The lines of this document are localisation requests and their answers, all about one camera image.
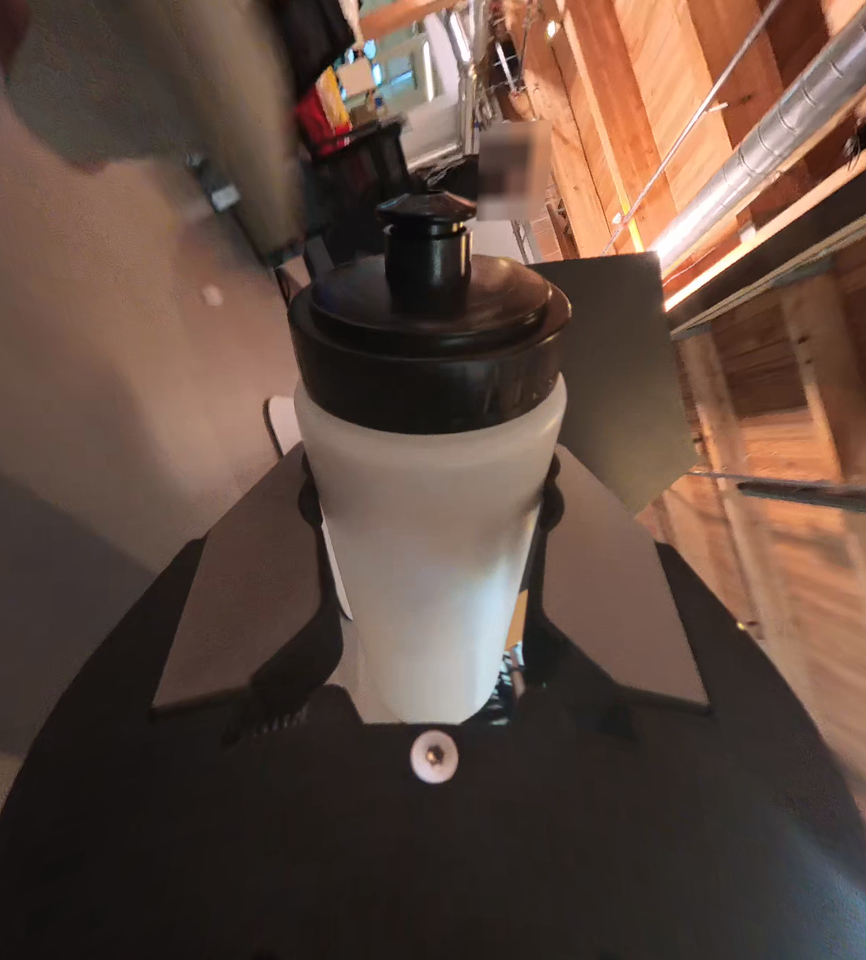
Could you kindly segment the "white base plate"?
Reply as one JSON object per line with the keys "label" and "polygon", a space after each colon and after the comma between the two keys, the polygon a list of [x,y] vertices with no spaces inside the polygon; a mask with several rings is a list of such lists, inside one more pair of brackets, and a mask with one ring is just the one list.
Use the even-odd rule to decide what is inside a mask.
{"label": "white base plate", "polygon": [[263,418],[278,459],[302,444],[302,436],[291,395],[274,395],[263,404]]}

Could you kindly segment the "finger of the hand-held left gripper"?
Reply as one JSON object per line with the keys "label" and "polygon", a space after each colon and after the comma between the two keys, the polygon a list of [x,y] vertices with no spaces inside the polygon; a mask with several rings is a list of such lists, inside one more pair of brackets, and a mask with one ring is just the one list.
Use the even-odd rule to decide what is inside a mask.
{"label": "finger of the hand-held left gripper", "polygon": [[305,234],[292,84],[265,2],[33,1],[8,69],[26,128],[74,165],[197,154],[264,254]]}

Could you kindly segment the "silver ventilation duct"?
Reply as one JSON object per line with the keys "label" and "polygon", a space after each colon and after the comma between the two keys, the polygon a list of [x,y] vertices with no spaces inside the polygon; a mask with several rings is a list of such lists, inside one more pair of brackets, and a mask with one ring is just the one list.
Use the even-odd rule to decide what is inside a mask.
{"label": "silver ventilation duct", "polygon": [[745,209],[866,99],[866,3],[751,129],[651,251],[666,273]]}

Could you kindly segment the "thin metal conduit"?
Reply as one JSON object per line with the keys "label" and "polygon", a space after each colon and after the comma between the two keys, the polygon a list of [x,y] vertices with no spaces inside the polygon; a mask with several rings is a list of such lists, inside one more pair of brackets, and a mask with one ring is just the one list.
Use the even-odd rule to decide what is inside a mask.
{"label": "thin metal conduit", "polygon": [[782,92],[767,36],[780,2],[607,2],[597,103],[616,166],[619,221],[641,252],[695,198]]}

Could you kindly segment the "black fabric cart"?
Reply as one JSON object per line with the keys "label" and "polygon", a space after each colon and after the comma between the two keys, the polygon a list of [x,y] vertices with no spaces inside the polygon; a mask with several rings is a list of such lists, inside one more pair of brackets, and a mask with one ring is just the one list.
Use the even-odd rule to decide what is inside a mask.
{"label": "black fabric cart", "polygon": [[307,147],[307,235],[319,237],[334,265],[381,254],[376,208],[414,191],[401,143],[404,121],[401,115],[372,121]]}

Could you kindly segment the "white bottle with black cap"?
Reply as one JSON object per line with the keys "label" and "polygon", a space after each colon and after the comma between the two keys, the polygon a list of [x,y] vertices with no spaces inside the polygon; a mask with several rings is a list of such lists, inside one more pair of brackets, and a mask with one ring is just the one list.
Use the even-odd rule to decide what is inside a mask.
{"label": "white bottle with black cap", "polygon": [[295,414],[376,697],[397,721],[458,725],[499,677],[567,406],[571,306],[473,253],[465,198],[376,214],[383,254],[289,307]]}

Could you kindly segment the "black book stand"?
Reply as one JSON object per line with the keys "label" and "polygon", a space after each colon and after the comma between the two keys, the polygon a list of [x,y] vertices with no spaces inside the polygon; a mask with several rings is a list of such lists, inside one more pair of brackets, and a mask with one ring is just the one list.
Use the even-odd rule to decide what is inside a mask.
{"label": "black book stand", "polygon": [[566,259],[533,270],[572,310],[559,442],[638,515],[698,462],[658,257]]}

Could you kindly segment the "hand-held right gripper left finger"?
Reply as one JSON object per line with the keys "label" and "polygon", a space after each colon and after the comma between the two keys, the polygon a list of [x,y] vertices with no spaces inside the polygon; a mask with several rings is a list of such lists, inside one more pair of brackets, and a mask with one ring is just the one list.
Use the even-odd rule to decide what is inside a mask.
{"label": "hand-held right gripper left finger", "polygon": [[343,654],[319,498],[299,443],[208,533],[153,712],[298,712]]}

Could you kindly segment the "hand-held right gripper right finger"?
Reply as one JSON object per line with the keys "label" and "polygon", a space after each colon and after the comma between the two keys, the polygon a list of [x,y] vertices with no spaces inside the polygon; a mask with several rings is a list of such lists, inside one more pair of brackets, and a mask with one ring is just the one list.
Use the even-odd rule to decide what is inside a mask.
{"label": "hand-held right gripper right finger", "polygon": [[617,685],[688,710],[710,707],[655,541],[562,444],[544,534],[539,612]]}

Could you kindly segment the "metal ceiling rail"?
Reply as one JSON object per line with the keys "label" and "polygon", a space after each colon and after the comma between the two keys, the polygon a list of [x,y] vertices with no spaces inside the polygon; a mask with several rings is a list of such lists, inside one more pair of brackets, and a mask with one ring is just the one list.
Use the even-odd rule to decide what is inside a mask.
{"label": "metal ceiling rail", "polygon": [[866,486],[827,481],[802,481],[774,477],[692,470],[687,476],[725,481],[747,498],[795,503],[866,515]]}

